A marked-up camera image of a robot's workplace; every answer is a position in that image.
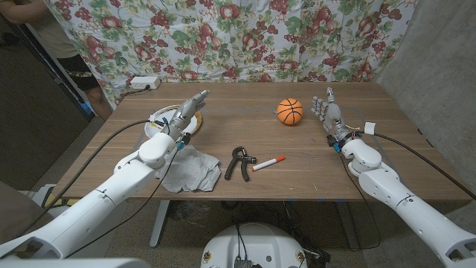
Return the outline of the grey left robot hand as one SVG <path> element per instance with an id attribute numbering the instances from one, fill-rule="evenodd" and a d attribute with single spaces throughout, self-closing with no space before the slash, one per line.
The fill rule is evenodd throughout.
<path id="1" fill-rule="evenodd" d="M 173 114 L 170 122 L 163 128 L 162 132 L 177 140 L 184 129 L 190 124 L 191 118 L 205 106 L 205 98 L 209 95 L 208 90 L 204 90 L 182 103 Z"/>

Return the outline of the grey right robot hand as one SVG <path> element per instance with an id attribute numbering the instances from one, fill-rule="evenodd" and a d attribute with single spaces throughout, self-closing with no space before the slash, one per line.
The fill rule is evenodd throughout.
<path id="1" fill-rule="evenodd" d="M 327 88 L 327 100 L 314 96 L 312 104 L 312 113 L 323 124 L 324 130 L 329 135 L 330 147 L 334 145 L 343 147 L 355 138 L 355 130 L 347 126 L 330 86 Z"/>

